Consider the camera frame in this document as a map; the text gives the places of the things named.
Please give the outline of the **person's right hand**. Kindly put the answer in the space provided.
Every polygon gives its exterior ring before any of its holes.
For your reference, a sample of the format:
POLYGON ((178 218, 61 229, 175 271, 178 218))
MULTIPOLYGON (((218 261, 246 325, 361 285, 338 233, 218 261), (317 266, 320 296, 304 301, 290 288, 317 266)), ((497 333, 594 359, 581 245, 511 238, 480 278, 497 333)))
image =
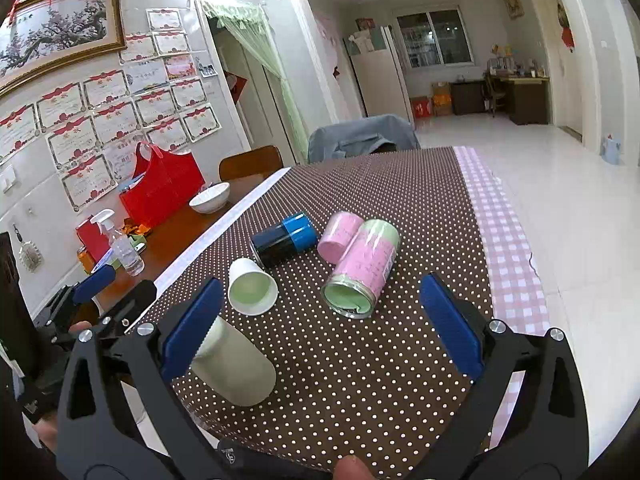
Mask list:
POLYGON ((349 455, 341 458, 335 465, 333 480, 374 480, 374 475, 367 465, 357 456, 349 455))

